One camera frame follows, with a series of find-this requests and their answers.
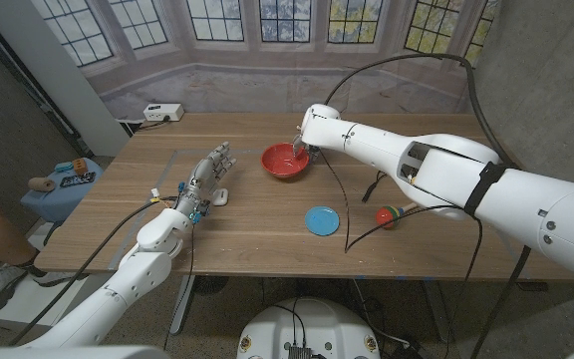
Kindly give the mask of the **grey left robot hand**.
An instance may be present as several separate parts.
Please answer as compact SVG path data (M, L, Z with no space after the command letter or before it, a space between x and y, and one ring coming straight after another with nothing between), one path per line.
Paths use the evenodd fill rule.
M230 156L229 142L223 142L190 172L174 209L186 215L193 223L207 216L209 208L216 202L219 181L235 164L236 159Z

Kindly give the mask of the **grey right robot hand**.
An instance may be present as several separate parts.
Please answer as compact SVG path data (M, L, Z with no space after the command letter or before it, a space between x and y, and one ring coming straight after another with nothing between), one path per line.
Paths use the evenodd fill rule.
M302 141L302 136L296 135L292 142L292 153L295 158L307 155L308 162L312 163L318 158L320 149L318 147L305 144Z

